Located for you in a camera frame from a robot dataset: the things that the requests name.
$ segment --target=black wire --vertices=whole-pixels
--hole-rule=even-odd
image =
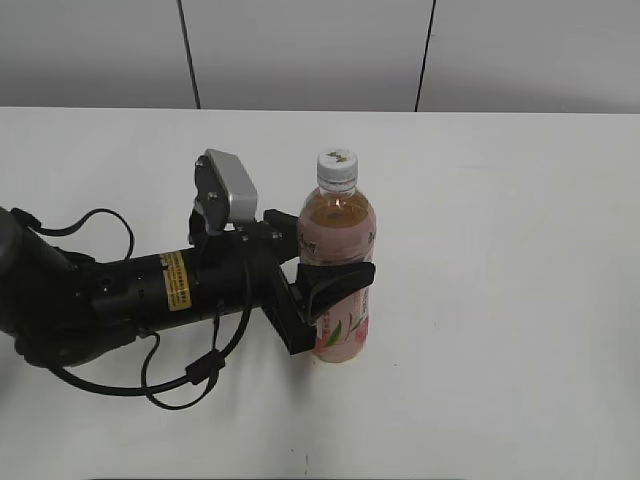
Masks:
[[[125,260],[129,260],[131,258],[131,255],[133,255],[133,248],[134,248],[135,243],[136,243],[136,237],[133,234],[133,230],[131,230],[131,227],[129,226],[127,221],[122,217],[122,215],[120,215],[118,212],[114,212],[113,210],[110,210],[108,208],[95,208],[95,209],[89,211],[86,215],[84,215],[76,223],[74,223],[73,225],[71,225],[69,227],[66,227],[66,228],[42,228],[41,226],[38,226],[38,225],[29,225],[29,227],[33,231],[35,231],[36,233],[39,233],[41,235],[45,235],[47,237],[66,237],[68,235],[76,233],[78,230],[80,230],[82,228],[82,226],[85,223],[87,223],[87,220],[89,220],[91,217],[93,217],[94,215],[96,215],[98,213],[108,213],[109,215],[113,215],[118,220],[120,220],[122,222],[122,224],[124,225],[124,228],[127,229],[127,233],[129,234],[129,248],[127,250],[127,254],[125,255],[124,259]]]
[[[216,348],[216,340],[218,339],[219,328],[220,328],[220,311],[218,310],[216,311],[216,316],[213,319],[213,341],[211,342],[212,350]],[[149,388],[149,385],[147,384],[147,371],[149,369],[149,364],[151,363],[151,359],[153,358],[156,351],[158,350],[158,347],[160,346],[160,335],[158,335],[158,333],[156,332],[150,332],[149,335],[155,339],[155,343],[153,345],[153,348],[149,351],[149,353],[145,357],[144,362],[142,364],[142,370],[140,371],[140,382],[142,383],[142,389],[145,391],[145,397],[147,397],[147,400],[153,403],[156,407],[160,407],[164,410],[184,410],[185,408],[193,407],[196,403],[198,403],[200,400],[206,397],[207,394],[211,392],[211,390],[213,390],[213,387],[215,386],[216,381],[218,379],[217,378],[218,370],[211,371],[211,375],[209,376],[209,380],[207,381],[207,385],[205,389],[195,400],[192,400],[183,405],[169,405],[168,403],[164,403],[158,400],[153,395],[154,392],[151,391],[151,389]]]
[[[238,324],[238,328],[236,328],[236,331],[233,334],[233,337],[231,337],[231,340],[229,340],[229,343],[227,344],[227,346],[224,347],[224,349],[220,352],[220,355],[222,355],[222,357],[225,357],[225,358],[233,351],[234,348],[238,346],[238,343],[242,339],[242,336],[244,335],[244,332],[247,329],[247,325],[249,324],[249,318],[251,317],[251,310],[253,308],[253,291],[251,288],[251,274],[249,272],[249,266],[247,265],[247,261],[244,259],[244,257],[242,259],[242,266],[244,268],[244,276],[245,276],[245,282],[246,282],[245,302],[244,302],[244,307],[242,309],[242,316],[240,317],[240,323]],[[211,344],[212,351],[214,351],[216,348],[218,331],[220,329],[220,310],[221,310],[221,305],[219,304],[218,309],[216,310],[216,315],[213,319],[213,341]],[[198,396],[195,400],[192,400],[191,402],[185,403],[183,405],[169,405],[167,403],[164,403],[158,400],[153,395],[154,392],[150,391],[147,385],[147,371],[149,369],[149,364],[151,363],[151,359],[153,358],[156,351],[158,350],[158,347],[160,346],[160,335],[158,335],[158,333],[156,332],[150,332],[149,335],[155,339],[155,343],[153,345],[153,348],[147,354],[142,364],[142,369],[140,371],[140,381],[142,384],[142,389],[145,391],[145,396],[151,403],[165,410],[183,410],[185,408],[194,406],[196,403],[198,403],[200,400],[206,397],[211,392],[211,390],[213,390],[213,387],[215,386],[218,380],[218,373],[219,373],[218,369],[211,371],[211,375],[209,376],[209,380],[207,381],[207,386],[202,391],[200,396]]]
[[[431,41],[431,30],[433,29],[433,17],[436,12],[436,0],[432,0],[431,16],[429,17],[429,28],[427,29],[427,38],[424,42],[424,55],[422,56],[422,68],[420,70],[420,81],[418,83],[418,94],[416,96],[416,105],[413,109],[414,112],[418,111],[420,107],[420,96],[422,95],[422,82],[424,81],[424,70],[427,66],[427,53],[429,52],[429,42]]]
[[[191,56],[191,46],[189,45],[189,34],[187,33],[187,22],[184,19],[184,8],[182,7],[182,0],[176,0],[178,4],[178,15],[180,16],[180,28],[182,29],[182,40],[184,42],[184,49],[187,52],[187,65],[189,66],[189,77],[191,77],[191,89],[193,90],[193,97],[196,102],[196,108],[200,110],[200,93],[198,92],[198,83],[196,82],[196,70],[193,67],[193,57]]]
[[[169,390],[173,390],[189,383],[187,376],[183,375],[182,377],[171,380],[170,382],[148,386],[146,391],[140,387],[110,387],[83,380],[58,365],[48,364],[45,366],[56,377],[73,387],[84,390],[85,392],[96,393],[98,395],[108,395],[111,397],[143,397],[147,392],[168,392]]]

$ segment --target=plastic bottle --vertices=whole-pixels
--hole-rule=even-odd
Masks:
[[[371,261],[376,216],[356,188],[358,158],[349,150],[318,156],[318,188],[305,201],[298,220],[300,261],[341,265]],[[355,357],[369,328],[368,288],[342,300],[318,319],[315,355],[339,363]]]

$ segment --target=bottle label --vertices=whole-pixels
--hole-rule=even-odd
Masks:
[[[342,265],[373,258],[375,223],[330,228],[311,221],[299,224],[300,260],[309,265]],[[369,289],[341,300],[318,319],[314,352],[323,360],[340,362],[354,357],[367,338]]]

